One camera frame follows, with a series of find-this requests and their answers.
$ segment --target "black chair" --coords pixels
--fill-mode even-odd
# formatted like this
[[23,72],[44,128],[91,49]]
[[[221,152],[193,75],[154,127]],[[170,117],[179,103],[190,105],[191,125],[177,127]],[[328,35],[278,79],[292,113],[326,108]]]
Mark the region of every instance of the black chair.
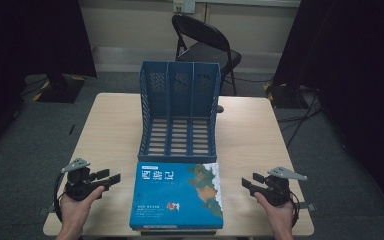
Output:
[[[227,82],[233,86],[233,94],[236,95],[233,69],[241,62],[242,56],[240,53],[230,49],[230,44],[226,37],[214,26],[182,14],[174,15],[172,23],[179,37],[176,61],[219,63],[221,74],[220,89],[223,87],[223,83]],[[197,42],[188,48],[185,44],[184,36]],[[232,78],[230,82],[225,79],[229,73]]]

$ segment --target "electrical outlet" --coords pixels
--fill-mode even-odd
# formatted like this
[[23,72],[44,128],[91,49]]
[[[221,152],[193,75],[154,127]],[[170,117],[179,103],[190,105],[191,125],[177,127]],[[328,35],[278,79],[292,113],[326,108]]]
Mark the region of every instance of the electrical outlet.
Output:
[[183,11],[185,13],[195,13],[195,2],[185,1],[185,7]]
[[173,11],[177,13],[195,13],[195,2],[174,0]]
[[177,13],[184,12],[184,8],[185,8],[185,1],[178,1],[178,0],[173,1],[174,12],[177,12]]

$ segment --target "hand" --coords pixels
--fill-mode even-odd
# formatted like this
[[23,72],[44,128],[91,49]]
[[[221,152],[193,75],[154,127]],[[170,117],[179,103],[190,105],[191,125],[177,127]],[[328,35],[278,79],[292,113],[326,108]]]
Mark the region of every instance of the hand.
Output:
[[290,201],[283,206],[274,207],[259,192],[254,194],[258,203],[266,211],[274,238],[277,240],[294,239],[292,236],[293,205]]
[[62,227],[57,240],[78,239],[89,215],[92,203],[104,192],[104,186],[97,187],[83,201],[76,201],[64,194],[61,198]]

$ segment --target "chair leg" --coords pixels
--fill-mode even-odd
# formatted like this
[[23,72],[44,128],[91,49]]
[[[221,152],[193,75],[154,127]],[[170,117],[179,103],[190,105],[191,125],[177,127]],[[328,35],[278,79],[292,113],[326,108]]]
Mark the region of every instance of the chair leg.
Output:
[[222,113],[222,112],[224,112],[224,107],[217,105],[217,113]]
[[235,75],[233,74],[233,70],[230,72],[230,76],[232,76],[233,95],[236,96]]
[[221,81],[220,81],[220,93],[221,93],[221,89],[223,88],[224,81],[226,81],[226,76],[221,78]]

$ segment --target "black curtain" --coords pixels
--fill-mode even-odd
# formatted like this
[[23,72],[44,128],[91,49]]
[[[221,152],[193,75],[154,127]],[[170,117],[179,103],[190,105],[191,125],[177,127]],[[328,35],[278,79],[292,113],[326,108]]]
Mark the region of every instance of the black curtain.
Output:
[[384,193],[384,1],[302,0],[274,83],[318,88]]
[[23,25],[25,73],[96,77],[78,0],[28,1]]
[[0,0],[0,132],[25,77],[51,71],[96,77],[78,0]]

